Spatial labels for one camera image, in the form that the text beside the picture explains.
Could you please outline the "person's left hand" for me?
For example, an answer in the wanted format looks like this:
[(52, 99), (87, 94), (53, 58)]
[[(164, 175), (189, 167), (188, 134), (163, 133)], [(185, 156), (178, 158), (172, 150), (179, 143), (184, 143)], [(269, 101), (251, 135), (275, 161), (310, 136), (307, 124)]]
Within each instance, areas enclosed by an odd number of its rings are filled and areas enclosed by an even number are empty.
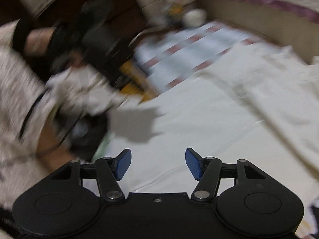
[[(45, 55), (54, 31), (54, 27), (34, 29), (31, 31), (25, 41), (24, 54), (26, 56)], [(81, 68), (87, 65), (79, 50), (71, 50), (68, 53), (68, 60), (68, 66), (73, 68)]]

